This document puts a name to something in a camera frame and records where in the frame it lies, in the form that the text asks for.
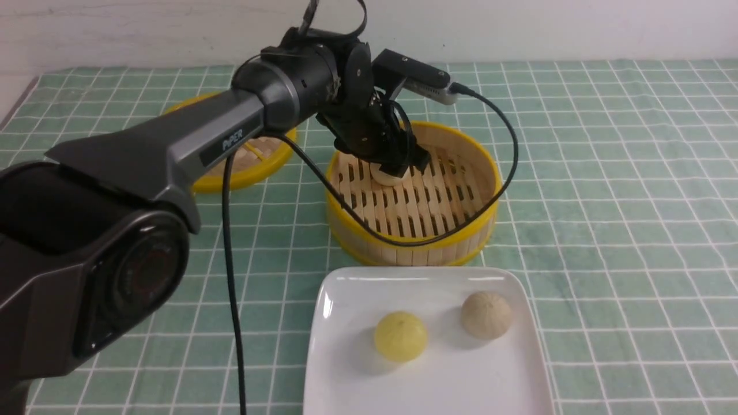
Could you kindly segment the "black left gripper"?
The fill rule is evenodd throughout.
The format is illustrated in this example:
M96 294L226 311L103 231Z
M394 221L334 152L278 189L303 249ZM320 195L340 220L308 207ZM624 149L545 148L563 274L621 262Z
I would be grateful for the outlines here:
M395 101L374 96L364 105L327 105L316 115L317 121L334 134L334 147L359 160L379 164L379 172L403 177L413 169L424 173L431 154L416 144L400 120Z

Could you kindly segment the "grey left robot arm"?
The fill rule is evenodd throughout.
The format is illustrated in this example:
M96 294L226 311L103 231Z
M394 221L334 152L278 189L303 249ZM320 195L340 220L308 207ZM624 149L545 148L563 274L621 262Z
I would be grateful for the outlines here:
M201 229L194 183L248 140L317 115L343 152L424 167L380 97L422 68L391 50L372 57L355 37L290 29L226 91L3 169L2 413L25 413L32 381L68 375L174 294Z

